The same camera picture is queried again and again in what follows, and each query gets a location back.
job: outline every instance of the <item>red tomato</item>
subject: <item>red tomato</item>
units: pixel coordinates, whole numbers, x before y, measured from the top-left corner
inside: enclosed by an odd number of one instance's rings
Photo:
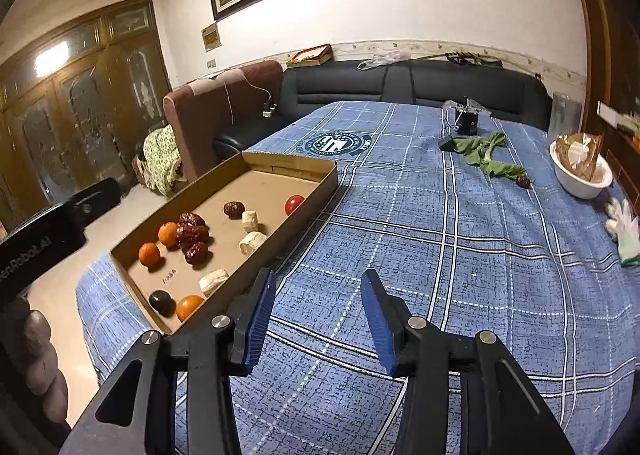
[[[302,204],[304,199],[305,197],[300,195],[290,196],[284,204],[284,212],[287,213],[287,215],[290,215],[298,208],[298,206],[300,206],[300,204]]]

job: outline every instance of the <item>black sofa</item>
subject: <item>black sofa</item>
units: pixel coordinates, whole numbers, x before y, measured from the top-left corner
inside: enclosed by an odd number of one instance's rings
[[[314,110],[334,101],[384,101],[440,107],[447,99],[480,102],[494,117],[547,130],[551,99],[533,76],[496,67],[409,60],[369,70],[359,61],[329,61],[287,69],[271,117],[253,115],[214,140],[220,159],[246,150]]]

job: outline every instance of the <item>green patterned fabric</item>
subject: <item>green patterned fabric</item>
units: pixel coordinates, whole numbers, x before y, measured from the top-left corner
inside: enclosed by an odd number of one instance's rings
[[[143,146],[146,163],[158,191],[167,196],[174,186],[175,166],[180,161],[175,144],[174,128],[170,124],[146,136]]]

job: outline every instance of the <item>orange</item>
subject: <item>orange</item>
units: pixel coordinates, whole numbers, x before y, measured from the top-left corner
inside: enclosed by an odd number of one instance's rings
[[[160,249],[158,249],[156,244],[146,242],[146,244],[142,244],[142,247],[138,250],[138,258],[142,265],[151,269],[158,265],[160,261]]]
[[[203,301],[204,298],[194,295],[185,296],[178,301],[178,305],[175,306],[175,314],[178,316],[178,320],[185,321]]]
[[[174,247],[177,244],[178,224],[175,222],[166,222],[158,229],[158,240],[166,247]]]

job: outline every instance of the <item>brown armrest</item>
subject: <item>brown armrest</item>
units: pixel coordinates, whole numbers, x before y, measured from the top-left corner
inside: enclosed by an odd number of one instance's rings
[[[269,94],[249,83],[268,90],[274,100],[280,96],[282,66],[277,61],[263,61],[240,70],[246,79],[237,70],[228,70],[214,79],[195,80],[181,86],[162,100],[167,121],[174,128],[182,170],[189,182],[220,162],[213,141],[231,125],[232,119],[233,124],[242,124],[262,111]]]

